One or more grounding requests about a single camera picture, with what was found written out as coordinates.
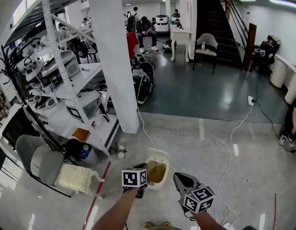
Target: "red line on floor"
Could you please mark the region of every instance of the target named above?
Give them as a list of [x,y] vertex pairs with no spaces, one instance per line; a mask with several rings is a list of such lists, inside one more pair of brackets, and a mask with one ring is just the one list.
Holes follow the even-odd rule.
[[276,225],[276,212],[277,212],[277,196],[276,194],[274,194],[273,230]]
[[[106,175],[107,175],[107,173],[109,171],[110,165],[111,165],[111,161],[109,161],[108,164],[106,165],[106,168],[105,168],[105,171],[104,171],[103,177],[102,177],[103,179],[106,178]],[[103,182],[101,182],[99,184],[96,194],[99,194],[99,192],[101,191],[102,185],[103,185]],[[86,228],[86,224],[87,224],[87,222],[88,222],[88,220],[89,220],[89,218],[91,216],[91,211],[92,211],[92,209],[93,209],[93,207],[94,207],[94,205],[96,203],[96,200],[97,200],[97,196],[94,197],[94,199],[93,199],[93,201],[91,203],[91,207],[90,207],[90,210],[89,210],[89,212],[88,212],[88,214],[86,216],[85,223],[84,223],[84,225],[82,227],[82,230],[85,230],[85,228]]]

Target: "desk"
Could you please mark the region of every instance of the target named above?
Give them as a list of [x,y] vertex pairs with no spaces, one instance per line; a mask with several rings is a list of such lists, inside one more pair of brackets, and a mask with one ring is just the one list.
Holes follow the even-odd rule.
[[190,34],[191,34],[191,30],[187,28],[184,28],[184,29],[173,28],[171,30],[171,50],[172,50],[171,61],[173,61],[175,58],[175,42],[177,42],[177,45],[180,44],[180,45],[186,46],[185,60],[186,62],[189,61],[188,50],[190,46]]
[[2,133],[5,129],[5,127],[7,126],[7,124],[10,122],[10,120],[12,119],[12,117],[18,112],[18,110],[21,108],[21,105],[18,104],[14,104],[8,113],[8,116],[3,118],[1,120],[2,126],[0,127],[0,147],[1,149],[4,151],[4,153],[8,152],[8,156],[9,154],[11,154],[17,161],[20,161],[20,158],[18,157],[18,154],[13,150],[13,148],[7,143],[6,139],[4,139]]
[[[271,83],[278,88],[281,88],[284,83],[288,89],[285,101],[288,104],[292,104],[296,98],[296,67],[282,56],[276,54],[275,63],[271,66],[271,69],[273,71],[271,75]],[[293,76],[289,81],[285,81],[288,71],[292,71]]]

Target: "dark green floor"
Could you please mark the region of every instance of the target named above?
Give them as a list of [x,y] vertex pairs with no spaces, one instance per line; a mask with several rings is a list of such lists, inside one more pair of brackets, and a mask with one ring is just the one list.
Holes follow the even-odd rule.
[[[156,65],[153,94],[141,105],[140,110],[148,113],[188,116],[220,120],[242,120],[249,112],[248,95],[255,98],[258,79],[256,72],[242,71],[226,66],[216,66],[212,75],[212,65],[196,65],[184,60],[183,46],[178,46],[178,54],[173,62],[171,54],[154,56]],[[261,78],[258,99],[264,112],[275,124],[281,124],[288,109],[284,101],[285,90],[273,87],[268,78]],[[254,106],[248,122],[268,123],[257,105]]]

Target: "metal shelving rack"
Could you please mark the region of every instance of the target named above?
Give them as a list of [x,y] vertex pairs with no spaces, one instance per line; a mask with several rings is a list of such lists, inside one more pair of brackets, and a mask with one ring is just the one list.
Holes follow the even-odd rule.
[[74,26],[66,23],[64,20],[62,20],[62,19],[58,18],[57,16],[55,16],[54,14],[52,14],[51,10],[50,10],[49,0],[42,0],[42,5],[43,5],[43,14],[44,14],[44,18],[45,18],[48,38],[49,38],[49,41],[50,41],[50,44],[52,47],[52,51],[54,53],[54,58],[55,58],[57,65],[58,65],[59,72],[60,72],[61,77],[64,81],[65,88],[67,90],[66,98],[73,100],[74,105],[75,105],[77,111],[79,112],[86,129],[91,133],[90,137],[93,137],[95,139],[95,141],[97,142],[97,148],[102,150],[108,157],[110,157],[110,153],[108,152],[107,148],[105,147],[105,145],[103,144],[103,142],[99,138],[98,134],[96,133],[96,130],[91,126],[91,122],[87,118],[87,116],[86,116],[86,114],[85,114],[85,112],[84,112],[84,110],[77,98],[77,93],[75,92],[75,89],[72,86],[71,81],[68,77],[68,74],[66,72],[66,69],[65,69],[65,66],[63,63],[63,59],[61,57],[61,53],[58,49],[55,31],[52,26],[52,19],[62,23],[63,25],[65,25],[66,27],[71,29],[72,31],[77,32],[77,34],[83,36],[84,38],[87,38],[93,42],[95,42],[95,40],[93,38],[91,38],[90,36],[86,35],[81,30],[75,28]]
[[[56,102],[57,102],[57,98],[73,100],[74,105],[83,121],[81,122],[79,120],[72,118],[71,116],[67,116],[68,113],[65,109],[65,104],[63,103],[57,102],[57,105],[55,107],[53,107],[52,109],[44,110],[44,111],[36,110],[32,104],[30,106],[32,107],[34,112],[39,113],[40,115],[43,115],[43,116],[51,117],[52,121],[56,121],[57,123],[59,123],[58,120],[60,118],[61,118],[61,121],[62,121],[62,118],[65,118],[65,120],[69,119],[69,122],[67,122],[64,125],[58,124],[57,127],[46,125],[45,127],[48,131],[52,131],[54,133],[58,133],[58,131],[60,131],[62,137],[71,139],[72,133],[77,127],[86,129],[90,132],[90,136],[88,138],[87,143],[92,144],[94,147],[102,150],[108,157],[110,157],[110,153],[108,152],[108,149],[110,147],[110,144],[118,128],[120,127],[117,116],[109,114],[108,116],[110,118],[110,123],[107,123],[105,120],[103,120],[101,124],[98,125],[97,127],[92,127],[91,124],[95,120],[87,118],[77,98],[77,93],[79,93],[79,91],[99,71],[102,70],[101,63],[80,64],[80,68],[84,66],[84,68],[88,68],[90,69],[90,71],[89,72],[80,71],[80,73],[78,73],[72,78],[72,83],[71,83],[68,77],[68,74],[66,72],[60,51],[58,49],[58,46],[60,44],[67,42],[79,35],[83,36],[86,39],[91,40],[92,42],[95,42],[93,38],[91,38],[86,34],[86,32],[92,29],[83,31],[83,29],[75,28],[74,26],[68,24],[64,20],[54,15],[54,13],[62,10],[64,7],[72,4],[75,1],[78,1],[78,0],[37,0],[30,7],[30,9],[25,13],[25,15],[20,19],[18,24],[12,29],[11,35],[7,40],[6,45],[22,37],[29,30],[34,28],[38,23],[43,21],[43,19],[45,20],[50,46],[45,46],[42,50],[33,54],[32,58],[38,58],[49,53],[53,54],[55,61],[58,65],[58,70],[60,72],[60,75],[64,83],[59,85],[53,92],[50,92],[50,93],[44,93],[43,91],[38,91],[38,90],[32,90],[30,91],[30,93],[34,95],[53,97]],[[57,42],[57,39],[55,36],[55,29],[53,28],[53,24],[52,24],[53,19],[62,23],[68,29],[71,29],[73,32],[76,32],[76,34]],[[109,98],[109,93],[108,92],[102,93],[101,98],[102,98],[102,103],[106,105],[107,100]],[[95,117],[95,119],[99,119],[99,120],[101,118],[102,118],[101,114],[99,114],[98,117]]]

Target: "staircase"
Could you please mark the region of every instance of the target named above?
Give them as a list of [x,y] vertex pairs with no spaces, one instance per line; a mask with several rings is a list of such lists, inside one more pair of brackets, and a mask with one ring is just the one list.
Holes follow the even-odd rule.
[[218,64],[242,68],[236,41],[219,0],[197,0],[196,38],[203,33],[212,34],[218,42]]

